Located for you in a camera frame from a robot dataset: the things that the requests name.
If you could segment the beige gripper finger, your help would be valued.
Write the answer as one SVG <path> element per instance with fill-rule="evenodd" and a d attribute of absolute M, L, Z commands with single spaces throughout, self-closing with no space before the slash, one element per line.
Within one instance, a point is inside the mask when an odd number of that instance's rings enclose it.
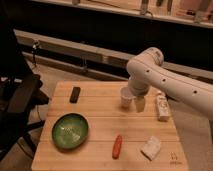
<path fill-rule="evenodd" d="M 138 112 L 143 112 L 145 108 L 145 98 L 144 97 L 136 97 L 135 98 L 135 106 Z"/>

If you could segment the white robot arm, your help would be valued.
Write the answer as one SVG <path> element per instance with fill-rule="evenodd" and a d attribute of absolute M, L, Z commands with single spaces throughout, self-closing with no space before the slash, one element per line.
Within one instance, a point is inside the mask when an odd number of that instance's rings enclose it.
<path fill-rule="evenodd" d="M 150 47 L 127 62 L 132 94 L 145 96 L 153 86 L 213 121 L 213 85 L 168 71 L 162 67 L 163 61 L 163 53 Z"/>

